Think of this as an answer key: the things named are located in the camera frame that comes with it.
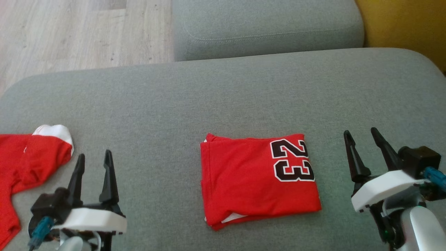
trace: robotic arm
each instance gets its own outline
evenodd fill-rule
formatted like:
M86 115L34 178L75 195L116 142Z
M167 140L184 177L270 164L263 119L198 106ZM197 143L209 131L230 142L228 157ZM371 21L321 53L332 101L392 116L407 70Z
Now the robotic arm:
M111 250L113 235L127 231L127 219L118 206L118 187L110 150L105 152L104 168L99 203L84 205L80 198L84 154L78 157L68 188L57 188L53 194L39 196L31 207L30 251L38 249L43 241L52 240L60 242L59 251Z
M381 237L390 250L444 250L446 235L425 200L446 198L446 176L438 171L441 156L426 146L402 147L398 154L379 133L371 129L388 172L372 176L355 148L350 132L344 132L355 211L369 209Z

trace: folded red jersey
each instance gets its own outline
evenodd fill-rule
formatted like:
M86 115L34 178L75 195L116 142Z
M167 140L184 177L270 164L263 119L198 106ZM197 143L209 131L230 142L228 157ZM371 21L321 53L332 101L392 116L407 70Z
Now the folded red jersey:
M201 160L205 220L214 230L322 209L303 134L245 139L208 134Z

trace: gray couch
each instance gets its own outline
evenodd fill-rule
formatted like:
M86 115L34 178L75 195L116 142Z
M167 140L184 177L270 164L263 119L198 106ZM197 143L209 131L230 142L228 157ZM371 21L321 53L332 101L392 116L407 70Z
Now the gray couch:
M0 99L0 133L63 124L75 152L43 186L13 197L24 229L5 250L25 250L29 208L41 193L67 186L80 153L86 154L82 199L97 201L106 149L113 152L128 219L127 234L113 239L114 250L386 250L371 215L351 205L343 131L351 131L374 174L386 168L369 132L373 126L396 149L427 145L444 154L445 93L443 74L426 57L392 48L26 78ZM305 134L322 211L211 230L203 220L199 150L209 132L232 138ZM444 203L428 208L445 227Z
M354 0L173 0L175 59L361 47Z

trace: white trim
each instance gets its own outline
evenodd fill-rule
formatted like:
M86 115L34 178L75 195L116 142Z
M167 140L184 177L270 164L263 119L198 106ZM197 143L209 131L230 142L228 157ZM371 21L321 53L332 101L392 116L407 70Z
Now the white trim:
M238 213L231 213L231 215L229 215L226 219L222 220L222 223L226 223L226 222L230 222L236 219L240 219L243 217L246 217L247 215L242 215L242 214L238 214Z
M66 128L65 126L41 125L33 132L33 135L53 136L67 142L68 144L71 145L71 156L73 156L74 152L73 139L71 138L71 134L68 128Z

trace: couch seam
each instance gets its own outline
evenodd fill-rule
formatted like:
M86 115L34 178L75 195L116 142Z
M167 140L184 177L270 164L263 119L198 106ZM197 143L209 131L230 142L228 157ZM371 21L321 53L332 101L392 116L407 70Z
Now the couch seam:
M182 22L181 25L186 32L186 35L188 35L192 40L195 40L196 42L201 43L223 43L223 42L232 42L232 41L244 41L244 40L252 40L252 39L261 39L265 37L271 37L271 38L278 38L278 37L285 37L285 36L294 36L298 34L311 34L311 33L320 33L320 32L330 32L330 31L341 31L341 30L347 30L351 29L355 26L359 26L359 24L354 24L346 28L341 29L326 29L326 30L317 30L317 31L308 31L308 32L280 32L280 33L270 33L270 34L260 34L260 35L249 35L249 36L241 36L241 37L233 37L233 38L210 38L210 39L200 39L197 37L194 37L186 28L186 25L184 22Z
M185 33L186 38L187 38L186 51L185 51L184 56L183 56L183 58L186 59L187 58L187 54L189 53L189 46L190 46L190 41L189 41L189 38L188 38L189 37L189 33L187 32L186 27L184 25L182 14L180 14L180 19L181 19L181 21L180 21L180 30L182 31L182 33Z

